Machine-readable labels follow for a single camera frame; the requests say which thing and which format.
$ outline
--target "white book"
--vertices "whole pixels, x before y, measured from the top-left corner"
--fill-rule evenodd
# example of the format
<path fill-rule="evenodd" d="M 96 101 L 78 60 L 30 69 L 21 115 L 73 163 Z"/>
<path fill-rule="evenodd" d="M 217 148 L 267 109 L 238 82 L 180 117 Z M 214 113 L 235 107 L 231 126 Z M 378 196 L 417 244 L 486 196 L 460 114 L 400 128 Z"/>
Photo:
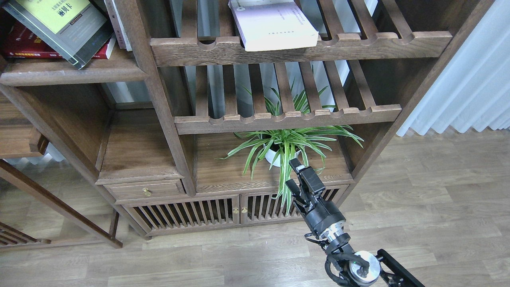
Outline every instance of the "white book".
<path fill-rule="evenodd" d="M 314 47 L 319 32 L 293 0 L 230 0 L 248 52 Z"/>

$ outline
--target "slatted shelf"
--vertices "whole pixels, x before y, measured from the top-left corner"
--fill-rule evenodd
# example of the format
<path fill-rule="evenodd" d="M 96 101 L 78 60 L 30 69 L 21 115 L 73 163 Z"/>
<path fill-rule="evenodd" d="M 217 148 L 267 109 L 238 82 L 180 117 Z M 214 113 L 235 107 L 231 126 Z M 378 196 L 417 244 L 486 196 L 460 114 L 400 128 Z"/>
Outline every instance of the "slatted shelf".
<path fill-rule="evenodd" d="M 227 65 L 271 62 L 333 61 L 438 57 L 450 42 L 448 31 L 412 31 L 395 0 L 379 0 L 379 6 L 395 26 L 380 32 L 363 0 L 348 0 L 360 33 L 345 33 L 333 0 L 317 0 L 327 30 L 315 47 L 284 51 L 247 52 L 226 6 L 219 2 L 220 36 L 197 37 L 196 1 L 184 1 L 181 38 L 153 38 L 150 46 L 158 66 Z"/>
<path fill-rule="evenodd" d="M 392 122 L 397 118 L 401 112 L 400 105 L 376 104 L 357 60 L 348 61 L 359 91 L 354 95 L 346 95 L 335 62 L 324 61 L 323 64 L 336 105 L 333 111 L 321 107 L 311 65 L 309 62 L 301 62 L 299 67 L 311 112 L 304 114 L 301 111 L 295 111 L 286 66 L 284 63 L 275 63 L 282 113 L 279 115 L 268 113 L 265 108 L 260 67 L 258 64 L 250 64 L 253 114 L 242 117 L 237 112 L 233 66 L 226 65 L 223 66 L 225 114 L 220 118 L 212 118 L 208 115 L 207 67 L 198 66 L 196 67 L 196 114 L 195 116 L 176 116 L 177 131 L 179 134 L 196 134 L 291 129 Z"/>
<path fill-rule="evenodd" d="M 182 178 L 153 108 L 115 111 L 103 145 L 96 184 Z"/>
<path fill-rule="evenodd" d="M 48 140 L 0 93 L 0 159 L 42 156 Z"/>
<path fill-rule="evenodd" d="M 266 160 L 257 163 L 253 179 L 250 177 L 251 168 L 242 175 L 249 153 L 247 149 L 226 160 L 216 159 L 225 157 L 244 140 L 232 133 L 197 135 L 196 196 L 272 192 L 278 189 L 279 168 L 269 170 L 269 163 Z M 326 186 L 353 183 L 340 145 L 333 141 L 329 143 L 332 151 L 324 150 L 326 168 L 320 173 L 319 178 Z M 308 151 L 307 155 L 310 166 L 322 167 L 322 161 L 317 154 Z"/>
<path fill-rule="evenodd" d="M 110 59 L 92 59 L 81 70 L 64 59 L 8 59 L 0 74 L 0 84 L 8 86 L 41 86 L 103 82 L 143 81 L 142 71 L 133 53 L 117 45 Z"/>

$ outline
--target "cabinet door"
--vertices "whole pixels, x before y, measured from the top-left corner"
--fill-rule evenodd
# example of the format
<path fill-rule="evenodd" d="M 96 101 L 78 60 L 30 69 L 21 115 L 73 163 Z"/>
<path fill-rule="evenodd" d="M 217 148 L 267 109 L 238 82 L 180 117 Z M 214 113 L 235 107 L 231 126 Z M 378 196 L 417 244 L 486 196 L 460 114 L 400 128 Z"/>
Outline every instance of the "cabinet door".
<path fill-rule="evenodd" d="M 239 224 L 239 195 L 180 199 L 128 207 L 147 235 L 221 229 Z"/>
<path fill-rule="evenodd" d="M 322 196 L 336 204 L 347 187 L 348 185 L 328 186 Z M 301 215 L 294 206 L 286 213 L 286 208 L 281 207 L 282 198 L 275 199 L 276 194 L 277 192 L 267 192 L 241 195 L 241 224 L 300 220 Z"/>

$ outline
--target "potted plant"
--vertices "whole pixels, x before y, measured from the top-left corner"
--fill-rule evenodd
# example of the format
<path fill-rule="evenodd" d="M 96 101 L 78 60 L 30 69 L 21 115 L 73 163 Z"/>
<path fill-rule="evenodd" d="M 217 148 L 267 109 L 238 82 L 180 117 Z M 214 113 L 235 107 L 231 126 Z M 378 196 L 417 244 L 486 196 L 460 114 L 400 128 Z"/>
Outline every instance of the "potted plant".
<path fill-rule="evenodd" d="M 280 96 L 276 89 L 271 88 L 272 91 L 276 94 L 278 99 Z M 319 95 L 321 95 L 327 87 L 322 88 L 319 91 Z M 303 114 L 310 113 L 310 106 L 307 101 L 307 95 L 305 90 L 301 91 L 301 93 L 297 94 L 293 98 L 294 108 L 296 111 L 301 111 Z M 331 108 L 335 106 L 323 106 L 323 108 Z M 272 115 L 277 115 L 280 113 L 280 102 L 276 104 L 272 103 L 268 98 L 266 98 L 266 109 Z M 332 150 L 328 145 L 323 142 L 326 141 L 336 141 L 335 138 L 329 136 L 345 136 L 350 137 L 354 141 L 356 141 L 360 146 L 362 146 L 361 139 L 359 136 L 351 133 L 352 128 L 348 125 L 342 126 L 326 126 L 326 127 L 318 127 L 318 128 L 298 128 L 298 129 L 282 129 L 282 130 L 264 130 L 264 131 L 253 131 L 253 132 L 240 132 L 235 133 L 239 138 L 247 138 L 248 140 L 232 149 L 226 157 L 219 159 L 228 159 L 229 157 L 235 155 L 239 151 L 243 149 L 250 148 L 250 152 L 248 157 L 246 158 L 246 164 L 244 166 L 243 175 L 246 174 L 250 164 L 251 164 L 251 178 L 253 178 L 253 172 L 255 171 L 255 167 L 257 163 L 266 158 L 269 161 L 270 166 L 269 169 L 273 168 L 273 166 L 280 167 L 280 176 L 279 176 L 279 186 L 278 186 L 278 194 L 276 198 L 282 196 L 282 206 L 286 205 L 286 212 L 288 213 L 291 207 L 292 202 L 292 194 L 289 188 L 285 185 L 285 181 L 290 179 L 291 176 L 291 167 L 289 166 L 289 161 L 299 154 L 302 158 L 302 163 L 306 166 L 308 163 L 307 152 L 313 151 L 317 153 L 322 159 L 322 168 L 316 169 L 320 171 L 324 169 L 324 159 L 326 155 L 322 152 L 321 149 Z"/>

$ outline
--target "brass knob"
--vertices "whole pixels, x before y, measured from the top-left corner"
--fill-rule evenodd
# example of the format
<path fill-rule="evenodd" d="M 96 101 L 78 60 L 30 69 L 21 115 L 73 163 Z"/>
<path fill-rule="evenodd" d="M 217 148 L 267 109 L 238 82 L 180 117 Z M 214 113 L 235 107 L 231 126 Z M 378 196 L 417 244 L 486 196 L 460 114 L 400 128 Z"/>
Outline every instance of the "brass knob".
<path fill-rule="evenodd" d="M 151 196 L 152 195 L 152 192 L 148 189 L 148 188 L 144 188 L 142 189 L 143 190 L 143 194 L 147 197 Z"/>

